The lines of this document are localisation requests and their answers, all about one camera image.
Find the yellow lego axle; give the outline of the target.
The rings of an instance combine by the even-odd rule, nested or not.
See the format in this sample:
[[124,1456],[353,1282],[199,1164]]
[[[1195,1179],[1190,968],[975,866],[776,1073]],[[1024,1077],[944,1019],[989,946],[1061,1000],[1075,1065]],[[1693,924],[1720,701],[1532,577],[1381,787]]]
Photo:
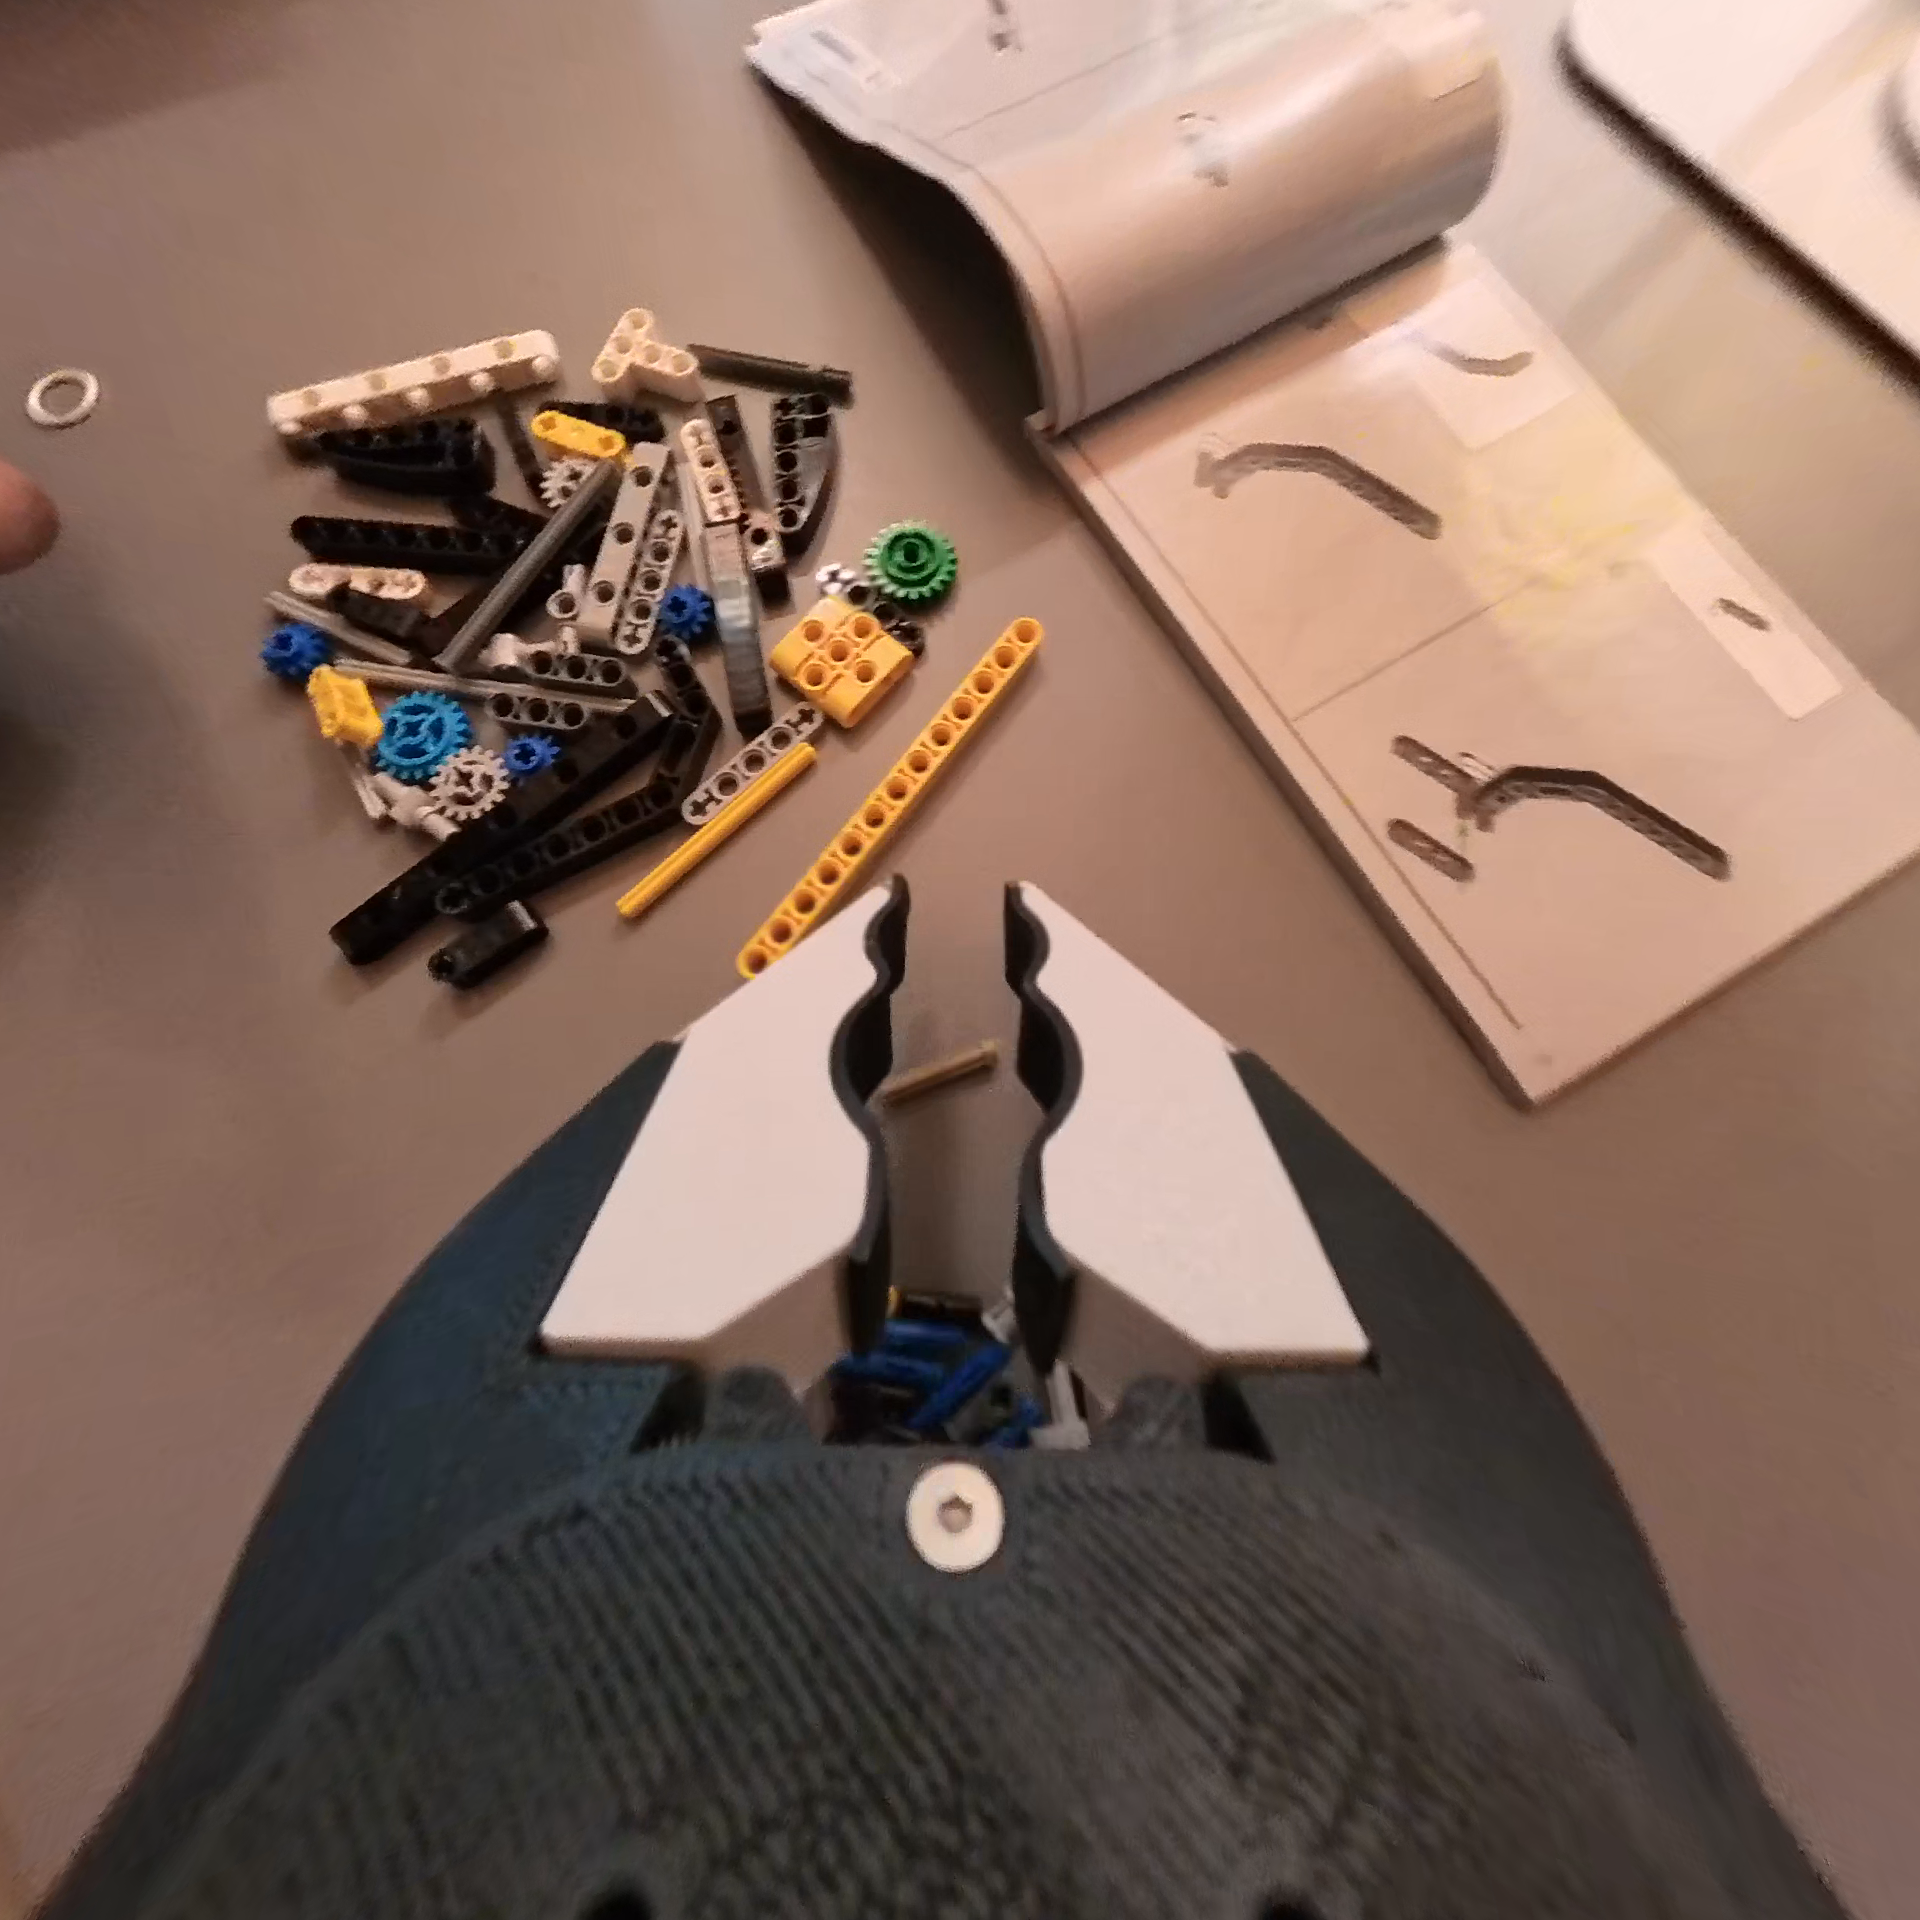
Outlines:
[[792,781],[803,779],[816,763],[812,743],[803,740],[767,769],[747,779],[732,801],[721,803],[673,852],[665,856],[635,884],[614,901],[621,921],[635,924],[686,876],[695,873],[729,836],[767,809]]

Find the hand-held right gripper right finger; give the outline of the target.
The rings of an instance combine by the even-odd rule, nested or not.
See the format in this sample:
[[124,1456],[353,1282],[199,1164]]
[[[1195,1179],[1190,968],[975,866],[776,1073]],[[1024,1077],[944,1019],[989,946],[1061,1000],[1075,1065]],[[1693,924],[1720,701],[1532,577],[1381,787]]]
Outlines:
[[1037,884],[1004,890],[1027,1356],[1083,1381],[1351,1367],[1372,1341],[1236,1049]]

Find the long yellow lego beam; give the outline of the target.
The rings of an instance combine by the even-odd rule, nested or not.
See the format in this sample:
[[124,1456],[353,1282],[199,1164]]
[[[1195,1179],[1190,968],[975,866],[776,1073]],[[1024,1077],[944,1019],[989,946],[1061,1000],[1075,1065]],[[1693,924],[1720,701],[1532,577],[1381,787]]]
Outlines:
[[939,712],[740,946],[735,956],[740,979],[751,980],[765,975],[852,899],[913,808],[961,760],[971,736],[985,730],[997,708],[1007,701],[1012,687],[1040,657],[1045,639],[1041,621],[1022,615],[974,660]]

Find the yellow lego connector block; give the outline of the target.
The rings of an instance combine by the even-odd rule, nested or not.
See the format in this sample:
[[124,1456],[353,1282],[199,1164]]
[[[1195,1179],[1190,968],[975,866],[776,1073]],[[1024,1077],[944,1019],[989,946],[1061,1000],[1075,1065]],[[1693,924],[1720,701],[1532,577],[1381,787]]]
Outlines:
[[912,672],[918,655],[871,611],[825,595],[772,644],[765,663],[825,720],[857,730]]

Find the lego instruction booklet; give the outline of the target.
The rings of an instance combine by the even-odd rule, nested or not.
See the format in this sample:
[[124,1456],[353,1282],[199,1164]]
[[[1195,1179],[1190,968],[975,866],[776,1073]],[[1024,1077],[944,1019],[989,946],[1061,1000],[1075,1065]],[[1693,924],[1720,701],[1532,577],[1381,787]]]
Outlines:
[[1518,1103],[1916,866],[1916,724],[1457,245],[1473,5],[803,5],[747,60],[987,235],[1063,490]]

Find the green lego gear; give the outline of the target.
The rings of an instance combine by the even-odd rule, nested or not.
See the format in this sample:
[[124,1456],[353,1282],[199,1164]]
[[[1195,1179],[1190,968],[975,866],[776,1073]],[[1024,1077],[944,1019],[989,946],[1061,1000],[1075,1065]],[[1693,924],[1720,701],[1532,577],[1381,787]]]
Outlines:
[[942,603],[957,580],[952,540],[923,519],[881,527],[867,545],[861,563],[879,595],[907,608]]

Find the pile of mixed lego pieces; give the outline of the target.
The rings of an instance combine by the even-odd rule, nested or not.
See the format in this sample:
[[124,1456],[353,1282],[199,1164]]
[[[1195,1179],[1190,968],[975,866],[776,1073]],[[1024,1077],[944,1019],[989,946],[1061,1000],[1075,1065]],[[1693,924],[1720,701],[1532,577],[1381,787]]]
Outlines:
[[[366,816],[422,836],[329,929],[353,969],[445,927],[428,975],[480,988],[544,941],[541,897],[695,833],[832,727],[765,663],[764,619],[827,517],[849,376],[676,347],[631,308],[587,397],[558,379],[555,339],[524,329],[270,397],[348,491],[439,508],[293,519],[302,563],[268,596],[263,669]],[[939,603],[881,596],[861,559],[820,567],[816,602],[920,660]]]

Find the person's left hand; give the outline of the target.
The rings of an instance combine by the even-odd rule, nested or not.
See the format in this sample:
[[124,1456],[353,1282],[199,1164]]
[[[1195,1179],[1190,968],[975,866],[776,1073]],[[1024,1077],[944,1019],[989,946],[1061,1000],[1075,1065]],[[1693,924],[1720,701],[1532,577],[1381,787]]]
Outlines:
[[30,473],[0,463],[0,571],[15,577],[46,560],[62,536],[54,501]]

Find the heap of blue lego pins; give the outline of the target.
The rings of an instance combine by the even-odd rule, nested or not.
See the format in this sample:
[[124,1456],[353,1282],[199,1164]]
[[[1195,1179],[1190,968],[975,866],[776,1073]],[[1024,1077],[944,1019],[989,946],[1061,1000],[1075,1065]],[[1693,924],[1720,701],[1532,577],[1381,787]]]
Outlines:
[[825,1443],[1016,1452],[1049,1426],[1012,1300],[900,1293],[878,1340],[825,1379]]

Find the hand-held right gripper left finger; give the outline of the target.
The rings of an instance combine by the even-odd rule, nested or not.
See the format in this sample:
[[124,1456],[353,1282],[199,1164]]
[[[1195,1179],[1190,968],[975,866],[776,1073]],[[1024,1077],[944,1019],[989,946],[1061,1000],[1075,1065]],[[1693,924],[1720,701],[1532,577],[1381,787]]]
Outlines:
[[891,1277],[873,1106],[910,892],[873,888],[689,1025],[539,1327],[545,1354],[825,1373]]

